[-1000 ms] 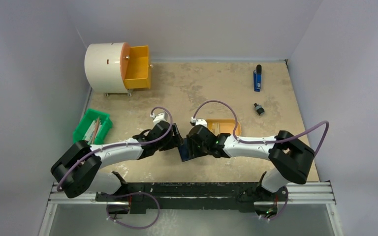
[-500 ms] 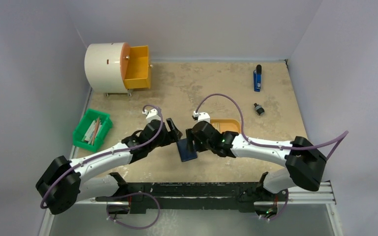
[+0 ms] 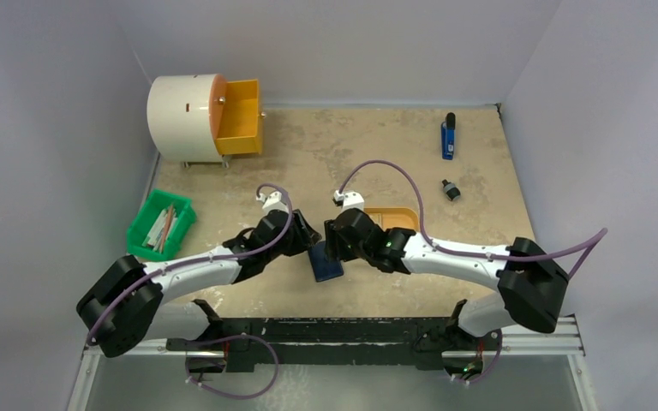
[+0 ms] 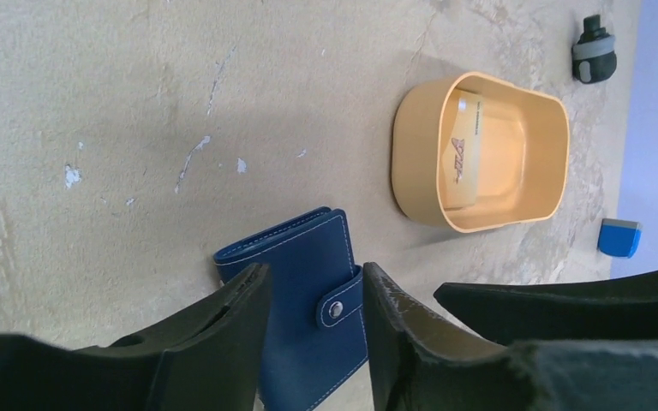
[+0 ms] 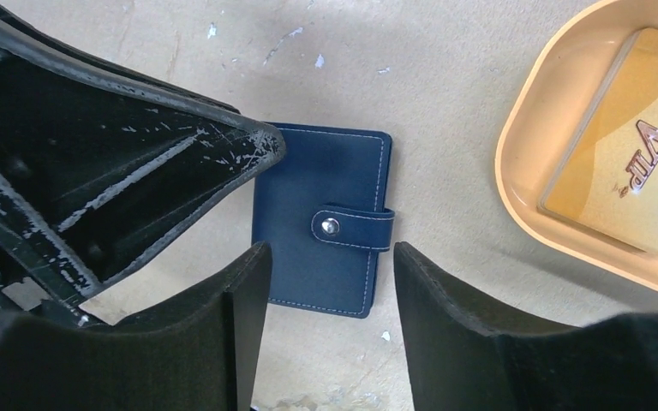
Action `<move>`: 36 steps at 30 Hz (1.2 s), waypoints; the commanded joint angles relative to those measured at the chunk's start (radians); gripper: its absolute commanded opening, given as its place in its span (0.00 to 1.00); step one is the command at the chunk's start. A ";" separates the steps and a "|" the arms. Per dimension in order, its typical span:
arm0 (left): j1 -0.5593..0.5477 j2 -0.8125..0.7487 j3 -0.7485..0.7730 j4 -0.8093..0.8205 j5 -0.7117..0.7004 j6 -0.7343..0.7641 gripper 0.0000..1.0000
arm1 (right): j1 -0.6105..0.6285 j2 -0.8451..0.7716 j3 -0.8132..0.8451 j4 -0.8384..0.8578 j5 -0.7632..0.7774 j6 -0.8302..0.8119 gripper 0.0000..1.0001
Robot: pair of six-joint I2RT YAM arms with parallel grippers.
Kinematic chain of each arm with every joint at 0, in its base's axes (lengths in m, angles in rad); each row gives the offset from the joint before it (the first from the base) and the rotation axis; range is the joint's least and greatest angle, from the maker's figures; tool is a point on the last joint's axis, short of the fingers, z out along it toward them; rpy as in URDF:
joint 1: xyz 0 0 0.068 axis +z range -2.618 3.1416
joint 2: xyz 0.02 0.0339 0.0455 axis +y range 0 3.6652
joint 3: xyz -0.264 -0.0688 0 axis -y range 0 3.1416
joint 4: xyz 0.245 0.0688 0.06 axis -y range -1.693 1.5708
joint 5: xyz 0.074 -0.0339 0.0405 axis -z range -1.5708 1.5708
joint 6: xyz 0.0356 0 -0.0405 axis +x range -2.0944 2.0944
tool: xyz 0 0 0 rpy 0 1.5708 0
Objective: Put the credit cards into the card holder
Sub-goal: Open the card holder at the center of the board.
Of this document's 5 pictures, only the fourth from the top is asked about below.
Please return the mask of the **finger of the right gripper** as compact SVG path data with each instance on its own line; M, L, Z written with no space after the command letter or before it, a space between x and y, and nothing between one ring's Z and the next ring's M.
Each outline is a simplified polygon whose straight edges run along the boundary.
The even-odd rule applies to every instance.
M443 283L435 300L481 337L658 340L658 270L586 283Z

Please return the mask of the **blue leather card holder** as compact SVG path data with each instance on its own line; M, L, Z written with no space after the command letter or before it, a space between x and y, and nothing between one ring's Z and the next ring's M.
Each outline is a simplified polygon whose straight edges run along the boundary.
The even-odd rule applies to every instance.
M346 214L322 206L218 250L227 283L253 263L272 274L259 397L267 410L313 410L368 359L362 268Z

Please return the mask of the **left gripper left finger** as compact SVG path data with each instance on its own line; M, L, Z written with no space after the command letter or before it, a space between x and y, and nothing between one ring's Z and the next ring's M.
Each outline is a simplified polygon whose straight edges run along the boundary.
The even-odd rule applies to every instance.
M0 334L0 410L250 410L271 291L269 267L252 264L107 347Z

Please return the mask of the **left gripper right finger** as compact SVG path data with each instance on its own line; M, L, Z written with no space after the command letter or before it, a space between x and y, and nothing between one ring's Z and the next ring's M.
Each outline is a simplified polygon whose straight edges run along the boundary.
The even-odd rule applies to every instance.
M658 410L658 340L501 345L363 271L377 410Z

